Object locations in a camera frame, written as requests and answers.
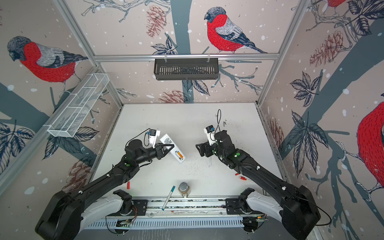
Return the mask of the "white battery cover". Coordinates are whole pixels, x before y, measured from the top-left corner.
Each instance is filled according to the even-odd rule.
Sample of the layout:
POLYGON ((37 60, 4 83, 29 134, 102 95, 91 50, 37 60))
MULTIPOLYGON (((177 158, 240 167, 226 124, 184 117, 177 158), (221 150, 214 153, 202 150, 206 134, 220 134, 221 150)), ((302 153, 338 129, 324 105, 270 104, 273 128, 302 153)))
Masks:
POLYGON ((207 166, 208 167, 212 166, 212 157, 207 158, 207 166))

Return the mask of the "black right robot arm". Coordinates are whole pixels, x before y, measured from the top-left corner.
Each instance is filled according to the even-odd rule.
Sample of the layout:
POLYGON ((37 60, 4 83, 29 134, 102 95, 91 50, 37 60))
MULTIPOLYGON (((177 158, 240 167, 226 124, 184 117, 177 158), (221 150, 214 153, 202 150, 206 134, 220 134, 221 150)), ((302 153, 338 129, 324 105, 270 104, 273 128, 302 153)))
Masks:
POLYGON ((202 157, 217 156, 227 167, 249 178, 271 196, 266 199, 248 188, 239 195, 241 210, 267 214, 280 221, 295 239, 305 240, 321 219, 310 190, 305 186, 298 188, 266 170, 250 154, 236 148, 227 131, 216 133, 212 139, 196 145, 202 157))

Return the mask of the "orange battery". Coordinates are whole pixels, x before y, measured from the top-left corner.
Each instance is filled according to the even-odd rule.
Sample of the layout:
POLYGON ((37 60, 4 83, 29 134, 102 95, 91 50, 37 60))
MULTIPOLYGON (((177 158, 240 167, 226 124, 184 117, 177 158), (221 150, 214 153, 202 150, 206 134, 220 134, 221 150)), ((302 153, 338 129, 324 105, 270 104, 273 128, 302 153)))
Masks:
POLYGON ((179 151, 177 151, 177 154, 178 154, 180 160, 183 160, 183 159, 184 159, 183 155, 182 155, 179 151))

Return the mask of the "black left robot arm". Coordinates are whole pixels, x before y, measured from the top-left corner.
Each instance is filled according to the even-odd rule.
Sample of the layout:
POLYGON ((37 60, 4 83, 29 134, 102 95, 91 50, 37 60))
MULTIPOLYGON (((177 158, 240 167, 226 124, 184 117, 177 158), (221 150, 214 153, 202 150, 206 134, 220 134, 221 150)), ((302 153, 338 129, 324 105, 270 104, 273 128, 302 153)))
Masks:
POLYGON ((106 174, 71 192, 59 191, 53 195, 40 217, 35 232, 45 240, 73 240, 88 225, 116 213, 132 197, 118 190, 116 197, 106 201, 100 198, 109 191, 130 181, 135 174, 153 159, 162 159, 175 146, 157 143, 145 148, 141 140, 132 140, 125 147, 120 162, 106 174))

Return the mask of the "white remote control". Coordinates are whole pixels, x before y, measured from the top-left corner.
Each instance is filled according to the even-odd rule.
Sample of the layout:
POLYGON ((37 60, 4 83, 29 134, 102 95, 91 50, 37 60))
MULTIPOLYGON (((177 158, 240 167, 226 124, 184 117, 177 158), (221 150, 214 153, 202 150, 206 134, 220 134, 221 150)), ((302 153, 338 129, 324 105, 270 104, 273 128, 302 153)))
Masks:
POLYGON ((160 138, 160 141, 161 143, 163 144, 174 144, 175 147, 173 149, 170 150, 170 154, 180 163, 182 164, 184 162, 184 160, 186 159, 186 156, 182 153, 182 151, 179 149, 179 147, 176 145, 176 143, 171 139, 171 137, 168 135, 168 134, 165 134, 163 135, 161 138, 160 138), (178 154, 177 154, 177 151, 179 151, 184 159, 183 160, 180 160, 178 154))

